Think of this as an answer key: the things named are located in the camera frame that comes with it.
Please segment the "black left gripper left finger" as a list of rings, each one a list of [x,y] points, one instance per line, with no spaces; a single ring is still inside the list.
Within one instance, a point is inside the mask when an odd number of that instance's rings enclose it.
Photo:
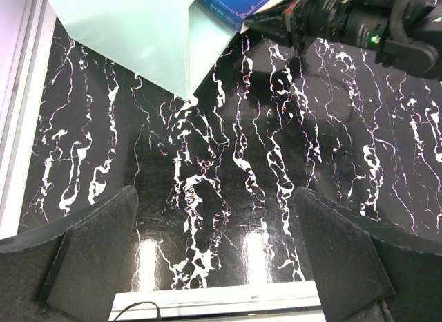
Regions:
[[[1,240],[1,320],[107,321],[137,208],[137,191],[127,186]]]

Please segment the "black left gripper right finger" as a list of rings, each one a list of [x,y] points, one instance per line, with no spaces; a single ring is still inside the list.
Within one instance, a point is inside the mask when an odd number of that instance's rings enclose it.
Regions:
[[[298,187],[305,246],[326,321],[440,321],[441,243]]]

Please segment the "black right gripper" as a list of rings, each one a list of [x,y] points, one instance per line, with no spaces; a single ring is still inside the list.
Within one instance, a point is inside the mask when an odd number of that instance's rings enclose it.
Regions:
[[[300,53],[321,38],[370,50],[386,68],[441,79],[441,5],[427,0],[292,0],[249,15],[244,25]]]

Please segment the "blue paperback book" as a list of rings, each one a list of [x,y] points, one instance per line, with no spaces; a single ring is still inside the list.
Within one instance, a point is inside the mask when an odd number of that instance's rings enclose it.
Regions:
[[[257,12],[271,8],[284,0],[198,0],[218,19],[238,33],[248,28],[244,20]]]

